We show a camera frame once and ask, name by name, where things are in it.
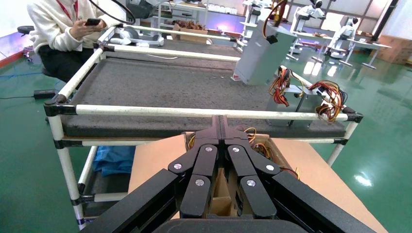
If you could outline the person's right hand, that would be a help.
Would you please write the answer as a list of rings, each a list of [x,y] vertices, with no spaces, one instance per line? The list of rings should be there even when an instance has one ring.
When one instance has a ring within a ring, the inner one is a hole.
[[[98,25],[86,26],[87,20],[78,20],[74,22],[72,28],[69,30],[70,35],[76,40],[82,40],[83,37],[93,34],[95,32],[101,32],[106,28],[107,24],[100,20]]]

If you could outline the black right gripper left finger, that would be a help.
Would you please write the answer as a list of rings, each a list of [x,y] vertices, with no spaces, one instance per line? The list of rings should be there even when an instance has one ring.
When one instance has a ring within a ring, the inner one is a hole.
[[[195,133],[192,149],[161,169],[133,192],[88,224],[83,233],[165,233],[164,226],[181,218],[202,218],[211,202],[216,176],[219,116],[212,126]]]

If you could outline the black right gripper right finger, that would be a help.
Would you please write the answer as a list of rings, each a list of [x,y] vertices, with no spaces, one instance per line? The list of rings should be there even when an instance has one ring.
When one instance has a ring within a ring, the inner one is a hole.
[[[254,151],[245,132],[220,117],[223,149],[235,175],[242,215],[234,226],[251,233],[372,233],[373,229]]]

